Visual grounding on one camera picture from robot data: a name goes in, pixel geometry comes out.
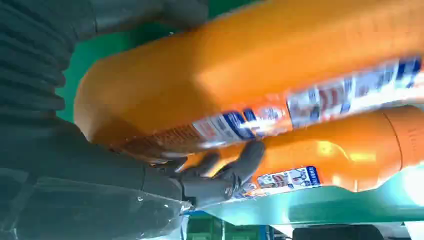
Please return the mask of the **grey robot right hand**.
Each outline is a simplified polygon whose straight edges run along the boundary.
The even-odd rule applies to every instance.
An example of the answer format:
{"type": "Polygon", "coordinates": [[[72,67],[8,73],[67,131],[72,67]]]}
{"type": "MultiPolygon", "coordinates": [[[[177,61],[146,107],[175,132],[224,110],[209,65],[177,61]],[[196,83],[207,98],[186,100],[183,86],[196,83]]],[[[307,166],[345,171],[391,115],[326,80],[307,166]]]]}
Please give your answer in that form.
{"type": "Polygon", "coordinates": [[[78,42],[147,21],[204,23],[205,0],[3,0],[0,3],[0,237],[140,240],[166,236],[185,208],[239,192],[263,158],[260,141],[211,178],[215,153],[176,173],[87,141],[57,116],[78,42]]]}

